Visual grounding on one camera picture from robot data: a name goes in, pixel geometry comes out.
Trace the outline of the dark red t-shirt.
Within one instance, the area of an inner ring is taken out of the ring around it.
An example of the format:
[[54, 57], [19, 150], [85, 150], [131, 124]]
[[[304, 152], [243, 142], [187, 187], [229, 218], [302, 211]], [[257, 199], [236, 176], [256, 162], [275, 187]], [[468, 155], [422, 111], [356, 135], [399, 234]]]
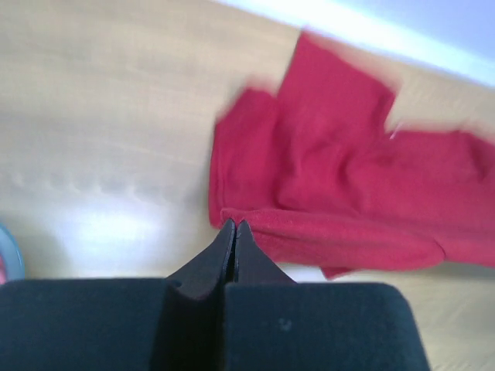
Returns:
[[395, 92], [308, 33], [275, 93], [217, 120], [210, 223], [250, 224], [273, 260], [405, 271], [494, 264], [494, 146], [465, 131], [386, 132]]

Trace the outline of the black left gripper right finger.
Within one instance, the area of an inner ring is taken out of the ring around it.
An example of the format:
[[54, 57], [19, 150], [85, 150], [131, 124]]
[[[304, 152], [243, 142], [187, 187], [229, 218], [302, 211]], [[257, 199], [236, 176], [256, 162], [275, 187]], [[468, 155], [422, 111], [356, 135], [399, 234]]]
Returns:
[[427, 370], [414, 315], [383, 283], [296, 283], [237, 227], [226, 370]]

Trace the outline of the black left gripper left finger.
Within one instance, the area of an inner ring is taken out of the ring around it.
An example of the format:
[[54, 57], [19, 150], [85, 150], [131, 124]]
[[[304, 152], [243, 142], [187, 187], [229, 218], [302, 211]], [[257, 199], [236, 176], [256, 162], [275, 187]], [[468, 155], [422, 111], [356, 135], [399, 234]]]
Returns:
[[165, 278], [23, 280], [1, 289], [3, 370], [214, 370], [236, 234]]

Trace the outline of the clear blue plastic bin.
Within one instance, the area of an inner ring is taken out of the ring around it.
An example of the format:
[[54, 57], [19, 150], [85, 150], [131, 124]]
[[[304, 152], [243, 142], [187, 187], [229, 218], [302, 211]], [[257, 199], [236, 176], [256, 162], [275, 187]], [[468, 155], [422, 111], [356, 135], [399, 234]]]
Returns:
[[8, 281], [22, 280], [26, 276], [24, 260], [11, 233], [0, 227], [1, 284]]

